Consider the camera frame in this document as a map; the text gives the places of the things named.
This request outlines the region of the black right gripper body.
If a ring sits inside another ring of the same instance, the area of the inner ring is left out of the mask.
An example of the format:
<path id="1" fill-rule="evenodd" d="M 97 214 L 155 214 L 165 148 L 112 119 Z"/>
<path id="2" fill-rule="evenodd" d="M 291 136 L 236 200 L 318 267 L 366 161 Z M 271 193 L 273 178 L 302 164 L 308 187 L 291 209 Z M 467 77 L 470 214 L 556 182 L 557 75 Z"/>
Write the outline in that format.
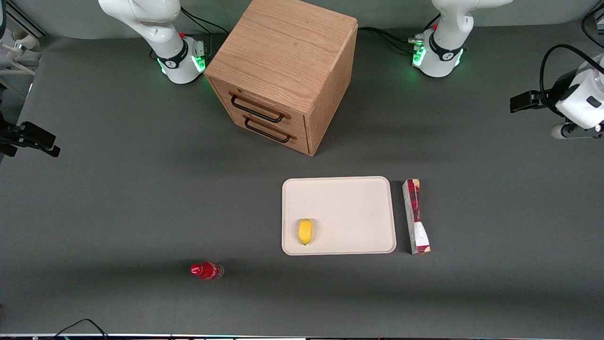
<path id="1" fill-rule="evenodd" d="M 0 113 L 0 153 L 1 157 L 15 157 L 21 146 L 21 126 L 9 123 Z"/>

